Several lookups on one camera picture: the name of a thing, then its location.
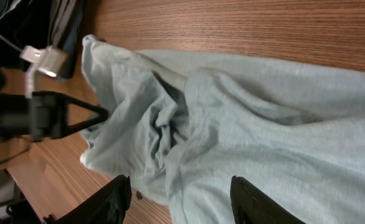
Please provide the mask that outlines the light blue polo shirt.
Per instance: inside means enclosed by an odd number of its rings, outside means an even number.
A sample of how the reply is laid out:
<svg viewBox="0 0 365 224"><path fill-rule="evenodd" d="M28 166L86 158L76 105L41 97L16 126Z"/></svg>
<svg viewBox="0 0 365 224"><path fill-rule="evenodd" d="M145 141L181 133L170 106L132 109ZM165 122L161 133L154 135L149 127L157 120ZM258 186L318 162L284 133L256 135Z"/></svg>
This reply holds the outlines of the light blue polo shirt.
<svg viewBox="0 0 365 224"><path fill-rule="evenodd" d="M92 35L82 45L110 115L83 132L86 168L130 177L174 223L233 223L233 176L305 223L365 223L364 72Z"/></svg>

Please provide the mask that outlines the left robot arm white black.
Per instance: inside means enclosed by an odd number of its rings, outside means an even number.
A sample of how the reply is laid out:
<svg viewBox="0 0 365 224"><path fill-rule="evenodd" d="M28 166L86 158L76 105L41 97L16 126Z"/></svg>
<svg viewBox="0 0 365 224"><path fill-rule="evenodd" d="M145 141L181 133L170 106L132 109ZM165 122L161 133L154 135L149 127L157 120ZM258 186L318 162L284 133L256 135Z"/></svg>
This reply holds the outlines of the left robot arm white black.
<svg viewBox="0 0 365 224"><path fill-rule="evenodd" d="M53 46L36 49L27 46L20 58L31 63L25 74L24 95L0 93L0 137L9 139L29 135L33 142L44 138L61 139L89 128L108 118L108 111L71 96L54 91L37 91L36 74L56 77L63 69L67 54ZM0 72L0 90L6 80ZM68 125L68 105L74 104L93 111L93 118Z"/></svg>

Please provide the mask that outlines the folded black garment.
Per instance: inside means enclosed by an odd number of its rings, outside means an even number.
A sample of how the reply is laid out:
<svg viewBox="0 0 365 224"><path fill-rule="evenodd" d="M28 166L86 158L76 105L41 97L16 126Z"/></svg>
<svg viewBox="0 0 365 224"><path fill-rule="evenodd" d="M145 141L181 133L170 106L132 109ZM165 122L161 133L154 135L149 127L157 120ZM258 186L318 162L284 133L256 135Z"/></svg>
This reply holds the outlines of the folded black garment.
<svg viewBox="0 0 365 224"><path fill-rule="evenodd" d="M25 71L29 62L19 57L20 51L27 45L47 46L51 6L51 0L0 0L0 35L17 47L0 39L0 68Z"/></svg>

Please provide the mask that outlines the folded grey garment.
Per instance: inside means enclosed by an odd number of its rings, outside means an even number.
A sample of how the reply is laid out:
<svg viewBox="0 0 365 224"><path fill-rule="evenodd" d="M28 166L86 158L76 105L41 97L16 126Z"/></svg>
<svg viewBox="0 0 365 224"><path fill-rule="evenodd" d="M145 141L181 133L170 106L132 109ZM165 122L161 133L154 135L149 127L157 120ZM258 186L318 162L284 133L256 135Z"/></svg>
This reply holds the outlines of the folded grey garment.
<svg viewBox="0 0 365 224"><path fill-rule="evenodd" d="M76 5L76 0L51 0L47 44L58 46Z"/></svg>

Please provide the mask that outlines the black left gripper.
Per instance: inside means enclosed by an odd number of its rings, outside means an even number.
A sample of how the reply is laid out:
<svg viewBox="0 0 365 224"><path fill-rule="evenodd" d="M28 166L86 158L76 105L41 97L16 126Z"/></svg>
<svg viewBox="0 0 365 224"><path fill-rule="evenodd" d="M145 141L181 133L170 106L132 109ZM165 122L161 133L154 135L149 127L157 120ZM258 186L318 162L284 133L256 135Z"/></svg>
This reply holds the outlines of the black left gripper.
<svg viewBox="0 0 365 224"><path fill-rule="evenodd" d="M97 114L92 114L88 120L67 126L65 100ZM44 138L60 139L108 119L108 111L105 108L53 91L33 92L29 112L32 142L41 142Z"/></svg>

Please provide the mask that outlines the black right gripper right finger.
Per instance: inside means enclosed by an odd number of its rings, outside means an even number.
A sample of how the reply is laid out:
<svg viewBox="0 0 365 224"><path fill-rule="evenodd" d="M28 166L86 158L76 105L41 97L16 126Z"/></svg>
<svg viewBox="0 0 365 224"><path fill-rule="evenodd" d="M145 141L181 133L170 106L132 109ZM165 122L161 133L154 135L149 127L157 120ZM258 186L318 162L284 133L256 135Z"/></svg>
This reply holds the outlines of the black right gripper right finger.
<svg viewBox="0 0 365 224"><path fill-rule="evenodd" d="M305 224L243 177L232 177L230 199L236 224Z"/></svg>

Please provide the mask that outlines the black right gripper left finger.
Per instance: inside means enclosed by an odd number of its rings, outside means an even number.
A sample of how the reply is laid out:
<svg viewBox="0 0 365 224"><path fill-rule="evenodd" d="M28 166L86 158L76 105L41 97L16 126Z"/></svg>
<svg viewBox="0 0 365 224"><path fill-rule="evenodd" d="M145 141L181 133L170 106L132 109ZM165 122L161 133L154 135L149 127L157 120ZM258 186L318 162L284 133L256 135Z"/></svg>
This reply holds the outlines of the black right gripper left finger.
<svg viewBox="0 0 365 224"><path fill-rule="evenodd" d="M68 214L43 218L45 224L122 224L131 204L130 178L115 177Z"/></svg>

